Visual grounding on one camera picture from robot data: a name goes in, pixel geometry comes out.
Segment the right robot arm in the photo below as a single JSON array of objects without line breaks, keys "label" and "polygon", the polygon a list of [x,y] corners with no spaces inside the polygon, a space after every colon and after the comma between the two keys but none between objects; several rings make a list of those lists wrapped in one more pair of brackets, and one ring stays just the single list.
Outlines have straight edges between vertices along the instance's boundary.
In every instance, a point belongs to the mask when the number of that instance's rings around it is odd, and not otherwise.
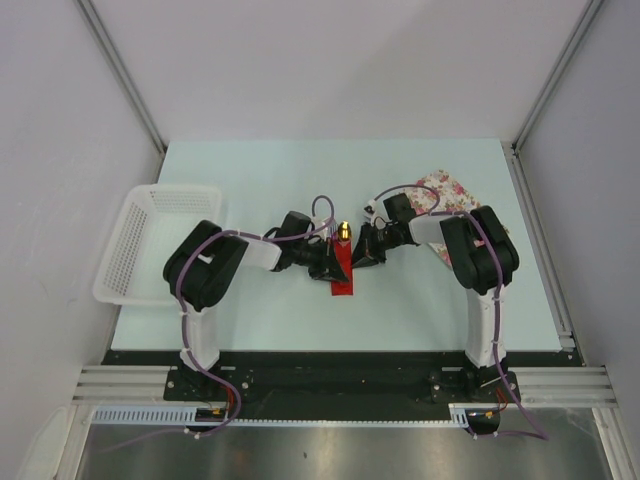
[{"label": "right robot arm", "polygon": [[404,245],[444,245],[452,272],[467,298],[468,334],[461,388],[473,401],[486,400],[507,372],[503,294],[520,265],[509,234],[489,206],[419,214],[404,193],[384,200],[383,205],[387,220],[379,223],[372,218],[361,226],[352,267],[383,264],[387,251]]}]

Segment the red paper napkin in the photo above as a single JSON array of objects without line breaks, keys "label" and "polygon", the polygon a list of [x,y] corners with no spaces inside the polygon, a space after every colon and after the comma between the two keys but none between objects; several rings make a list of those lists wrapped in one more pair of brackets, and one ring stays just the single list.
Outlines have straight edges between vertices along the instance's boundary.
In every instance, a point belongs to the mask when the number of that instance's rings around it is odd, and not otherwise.
[{"label": "red paper napkin", "polygon": [[345,280],[331,282],[331,295],[334,297],[352,296],[354,294],[354,280],[352,272],[351,241],[335,240],[334,250],[338,263],[345,275]]}]

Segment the iridescent fork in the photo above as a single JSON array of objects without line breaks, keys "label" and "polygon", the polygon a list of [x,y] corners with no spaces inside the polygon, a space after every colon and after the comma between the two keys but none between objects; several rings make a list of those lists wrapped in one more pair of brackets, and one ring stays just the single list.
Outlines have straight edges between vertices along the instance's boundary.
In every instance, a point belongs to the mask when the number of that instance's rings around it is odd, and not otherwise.
[{"label": "iridescent fork", "polygon": [[332,225],[329,228],[328,234],[327,234],[327,239],[328,240],[335,240],[337,238],[338,235],[338,230],[339,230],[339,226],[337,224]]}]

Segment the iridescent spoon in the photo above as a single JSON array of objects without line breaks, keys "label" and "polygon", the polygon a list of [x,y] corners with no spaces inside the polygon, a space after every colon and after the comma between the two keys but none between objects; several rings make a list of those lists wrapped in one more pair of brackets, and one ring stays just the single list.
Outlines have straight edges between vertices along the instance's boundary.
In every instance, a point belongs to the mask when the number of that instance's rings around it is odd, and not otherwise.
[{"label": "iridescent spoon", "polygon": [[350,242],[352,238],[352,231],[350,224],[347,221],[339,223],[336,230],[336,238],[339,242]]}]

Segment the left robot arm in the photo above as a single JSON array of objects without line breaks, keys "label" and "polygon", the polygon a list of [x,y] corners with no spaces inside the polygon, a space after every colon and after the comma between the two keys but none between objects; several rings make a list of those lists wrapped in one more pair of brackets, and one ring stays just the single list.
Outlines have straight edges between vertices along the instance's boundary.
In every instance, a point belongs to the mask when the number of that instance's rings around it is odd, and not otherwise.
[{"label": "left robot arm", "polygon": [[171,254],[163,278],[180,306],[180,358],[191,368],[185,385],[197,398],[210,399],[221,387],[220,374],[211,369],[220,359],[215,321],[206,316],[221,302],[240,267],[278,273],[296,265],[306,268],[313,280],[349,282],[335,242],[326,234],[333,225],[331,218],[316,224],[290,211],[280,226],[258,236],[202,220]]}]

